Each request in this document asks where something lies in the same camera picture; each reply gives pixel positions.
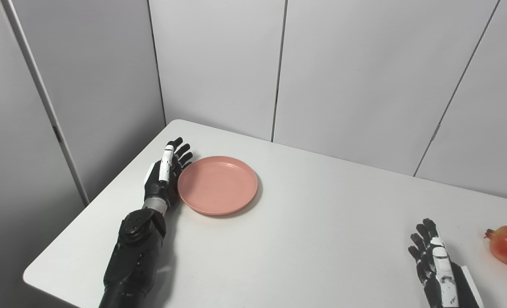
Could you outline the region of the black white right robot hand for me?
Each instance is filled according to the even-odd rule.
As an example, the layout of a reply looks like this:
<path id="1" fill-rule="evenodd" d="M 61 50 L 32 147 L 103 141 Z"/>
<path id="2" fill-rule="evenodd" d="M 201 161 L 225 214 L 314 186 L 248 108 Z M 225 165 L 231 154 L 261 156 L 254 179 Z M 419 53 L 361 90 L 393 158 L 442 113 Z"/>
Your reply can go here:
<path id="1" fill-rule="evenodd" d="M 484 303 L 466 266 L 457 265 L 429 218 L 416 225 L 408 248 L 430 308 L 483 308 Z"/>

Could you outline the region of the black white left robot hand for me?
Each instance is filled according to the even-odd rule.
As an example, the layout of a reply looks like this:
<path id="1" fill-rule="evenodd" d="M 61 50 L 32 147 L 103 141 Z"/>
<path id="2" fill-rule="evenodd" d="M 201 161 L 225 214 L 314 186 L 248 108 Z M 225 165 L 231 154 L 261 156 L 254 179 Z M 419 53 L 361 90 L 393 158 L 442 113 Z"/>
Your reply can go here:
<path id="1" fill-rule="evenodd" d="M 178 179 L 192 164 L 191 146 L 179 137 L 167 143 L 161 160 L 153 163 L 144 183 L 144 208 L 161 214 L 175 207 L 179 200 Z"/>

